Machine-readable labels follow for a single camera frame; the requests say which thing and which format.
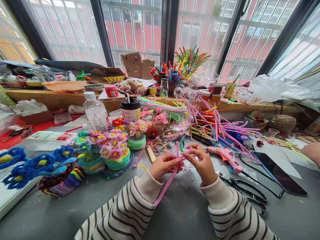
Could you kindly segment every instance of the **child's hand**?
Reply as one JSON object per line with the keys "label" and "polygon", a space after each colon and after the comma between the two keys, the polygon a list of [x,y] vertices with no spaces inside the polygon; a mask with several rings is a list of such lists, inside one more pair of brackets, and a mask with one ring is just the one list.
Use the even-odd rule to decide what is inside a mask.
{"label": "child's hand", "polygon": [[[162,155],[156,158],[151,167],[149,168],[150,174],[155,180],[159,182],[160,178],[167,174],[173,173],[174,168],[181,163],[181,158],[175,159],[171,155]],[[177,173],[182,170],[181,167],[178,167]]]}
{"label": "child's hand", "polygon": [[[209,186],[214,183],[218,176],[214,171],[214,167],[211,162],[209,154],[207,154],[200,144],[190,144],[187,148],[192,147],[189,153],[183,152],[182,155],[196,168],[198,171],[203,187]],[[191,154],[197,155],[199,161],[195,159]]]}

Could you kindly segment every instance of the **red flower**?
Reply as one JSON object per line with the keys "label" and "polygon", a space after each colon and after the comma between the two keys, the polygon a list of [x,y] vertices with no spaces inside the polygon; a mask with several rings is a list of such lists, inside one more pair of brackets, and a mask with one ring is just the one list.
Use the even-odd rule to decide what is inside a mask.
{"label": "red flower", "polygon": [[156,136],[158,136],[158,131],[153,130],[150,132],[150,137],[156,137]]}
{"label": "red flower", "polygon": [[112,121],[112,125],[113,125],[114,127],[118,127],[118,126],[121,125],[121,121],[115,119],[115,120]]}

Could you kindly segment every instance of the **striped sweater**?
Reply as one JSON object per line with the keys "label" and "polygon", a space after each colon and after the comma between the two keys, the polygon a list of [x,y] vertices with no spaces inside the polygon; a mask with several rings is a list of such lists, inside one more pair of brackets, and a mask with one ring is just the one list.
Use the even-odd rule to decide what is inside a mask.
{"label": "striped sweater", "polygon": [[[93,213],[75,235],[83,239],[141,239],[155,211],[163,183],[149,171],[134,177],[120,192]],[[217,239],[278,239],[248,200],[218,180],[200,190],[209,201],[209,215]]]}

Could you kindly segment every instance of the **pink glue gun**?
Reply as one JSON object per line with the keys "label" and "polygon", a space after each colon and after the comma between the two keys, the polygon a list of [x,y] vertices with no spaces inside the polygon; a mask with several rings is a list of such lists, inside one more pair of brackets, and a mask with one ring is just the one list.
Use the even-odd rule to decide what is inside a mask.
{"label": "pink glue gun", "polygon": [[228,163],[231,165],[235,173],[237,174],[242,173],[242,167],[232,157],[231,151],[228,148],[208,147],[208,152],[220,155],[223,161],[228,161]]}

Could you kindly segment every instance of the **phone screen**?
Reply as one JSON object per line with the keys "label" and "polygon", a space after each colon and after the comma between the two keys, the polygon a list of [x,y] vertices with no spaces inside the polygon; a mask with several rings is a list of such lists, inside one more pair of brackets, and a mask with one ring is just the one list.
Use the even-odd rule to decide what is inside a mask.
{"label": "phone screen", "polygon": [[279,181],[283,188],[293,194],[307,195],[306,191],[303,190],[288,174],[285,173],[267,154],[252,152],[265,168]]}

